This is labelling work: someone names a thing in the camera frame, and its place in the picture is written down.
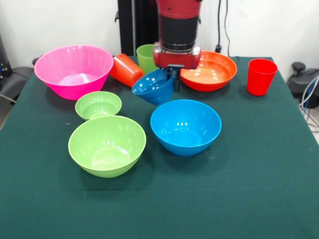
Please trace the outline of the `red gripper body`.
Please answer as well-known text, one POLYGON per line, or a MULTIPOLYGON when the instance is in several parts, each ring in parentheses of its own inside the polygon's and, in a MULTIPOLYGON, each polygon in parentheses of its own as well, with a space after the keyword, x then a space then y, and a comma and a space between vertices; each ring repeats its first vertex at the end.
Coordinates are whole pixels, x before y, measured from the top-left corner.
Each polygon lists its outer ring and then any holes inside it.
POLYGON ((157 67, 180 67, 196 69, 201 55, 201 48, 196 46, 186 52, 172 52, 161 47, 159 42, 154 43, 153 58, 157 67))

